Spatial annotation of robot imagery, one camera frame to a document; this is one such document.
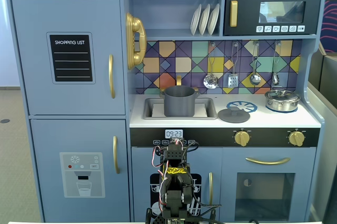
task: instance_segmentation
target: gold door handle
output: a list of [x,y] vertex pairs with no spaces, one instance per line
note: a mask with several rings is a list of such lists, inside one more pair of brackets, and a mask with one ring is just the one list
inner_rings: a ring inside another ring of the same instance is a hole
[[113,55],[109,55],[109,83],[110,83],[110,92],[111,97],[114,99],[116,97],[115,88],[114,88],[114,79],[113,79],[113,65],[114,65],[114,57]]
[[279,165],[279,164],[284,164],[286,162],[289,162],[290,161],[290,158],[289,157],[286,157],[286,158],[283,158],[281,159],[280,161],[276,161],[276,162],[264,162],[264,161],[259,161],[257,159],[254,159],[254,158],[250,158],[250,157],[247,157],[246,160],[248,162],[253,162],[253,163],[256,163],[256,164],[262,164],[262,165]]
[[117,160],[117,136],[114,136],[114,164],[116,174],[119,174],[120,169],[118,168],[118,160]]
[[[139,51],[135,51],[135,33],[139,33]],[[126,14],[126,40],[127,67],[130,70],[143,62],[147,45],[146,32],[142,21],[133,17],[130,13]]]
[[237,26],[237,1],[231,1],[230,26]]
[[213,173],[210,172],[210,204],[213,202]]

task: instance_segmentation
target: white countertop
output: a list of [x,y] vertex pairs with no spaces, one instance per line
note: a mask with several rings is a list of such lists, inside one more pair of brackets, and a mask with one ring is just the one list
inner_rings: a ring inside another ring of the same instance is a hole
[[144,103],[146,99],[159,98],[159,95],[136,95],[133,107],[130,127],[131,128],[232,128],[240,126],[242,128],[320,128],[321,124],[307,110],[300,101],[298,110],[291,113],[273,112],[265,107],[264,94],[230,94],[230,95],[200,95],[198,98],[212,98],[215,110],[218,113],[222,109],[226,109],[229,102],[246,101],[257,106],[255,112],[250,113],[248,121],[243,123],[228,123],[220,119],[202,120],[202,119],[143,119]]

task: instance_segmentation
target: silver pot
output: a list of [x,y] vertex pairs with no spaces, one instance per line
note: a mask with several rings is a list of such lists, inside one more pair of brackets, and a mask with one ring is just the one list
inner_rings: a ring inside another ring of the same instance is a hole
[[265,93],[266,107],[276,112],[292,112],[296,110],[301,97],[286,90],[271,90]]

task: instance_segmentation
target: gray lid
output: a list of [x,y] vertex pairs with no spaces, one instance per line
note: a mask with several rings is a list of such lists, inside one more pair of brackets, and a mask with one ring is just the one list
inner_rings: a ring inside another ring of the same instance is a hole
[[249,113],[240,110],[238,107],[230,107],[229,109],[221,110],[217,116],[219,119],[230,123],[242,123],[250,118]]
[[273,101],[290,101],[295,102],[301,99],[301,97],[292,92],[286,90],[271,90],[267,91],[265,94],[266,98],[273,100]]

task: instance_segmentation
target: gray pot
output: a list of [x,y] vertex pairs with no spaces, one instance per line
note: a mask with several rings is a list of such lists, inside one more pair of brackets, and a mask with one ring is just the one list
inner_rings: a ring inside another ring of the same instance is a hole
[[265,93],[266,107],[276,112],[292,112],[297,109],[301,97],[286,90],[271,90]]
[[198,91],[191,87],[176,85],[164,91],[164,114],[166,117],[193,117]]

